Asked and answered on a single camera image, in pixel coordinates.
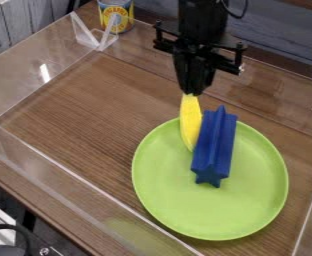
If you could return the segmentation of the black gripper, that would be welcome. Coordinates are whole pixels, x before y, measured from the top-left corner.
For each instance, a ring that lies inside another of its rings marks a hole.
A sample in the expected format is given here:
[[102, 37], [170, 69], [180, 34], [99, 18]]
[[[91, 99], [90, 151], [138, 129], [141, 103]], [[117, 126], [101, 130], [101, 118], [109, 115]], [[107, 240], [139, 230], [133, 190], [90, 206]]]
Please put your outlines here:
[[[226, 23], [229, 17], [241, 19], [245, 9], [234, 13], [229, 0], [178, 0], [177, 19], [156, 21], [153, 47], [172, 55], [185, 94], [202, 94], [212, 85], [216, 70], [241, 73], [246, 46], [226, 32]], [[196, 72], [194, 85], [190, 71]]]

